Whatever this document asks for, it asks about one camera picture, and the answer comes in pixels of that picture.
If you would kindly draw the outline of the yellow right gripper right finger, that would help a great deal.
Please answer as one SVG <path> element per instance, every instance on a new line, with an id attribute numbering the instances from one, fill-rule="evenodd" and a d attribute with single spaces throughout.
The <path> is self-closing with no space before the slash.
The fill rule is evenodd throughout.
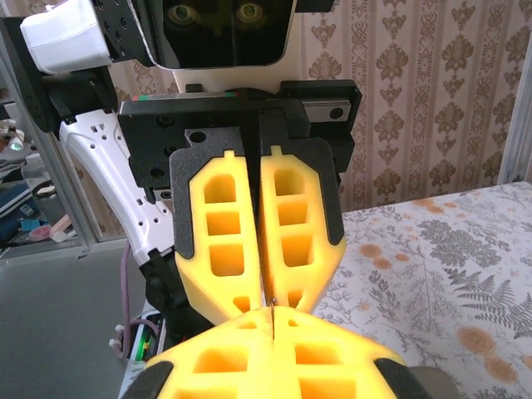
<path id="1" fill-rule="evenodd" d="M 274 398 L 429 398 L 400 356 L 294 308 L 273 307 Z"/>

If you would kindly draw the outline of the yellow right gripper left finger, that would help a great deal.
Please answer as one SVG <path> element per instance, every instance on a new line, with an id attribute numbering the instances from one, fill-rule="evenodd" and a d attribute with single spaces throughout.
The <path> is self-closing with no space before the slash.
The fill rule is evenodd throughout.
<path id="1" fill-rule="evenodd" d="M 124 398 L 270 398 L 272 310 L 257 308 L 151 358 Z"/>

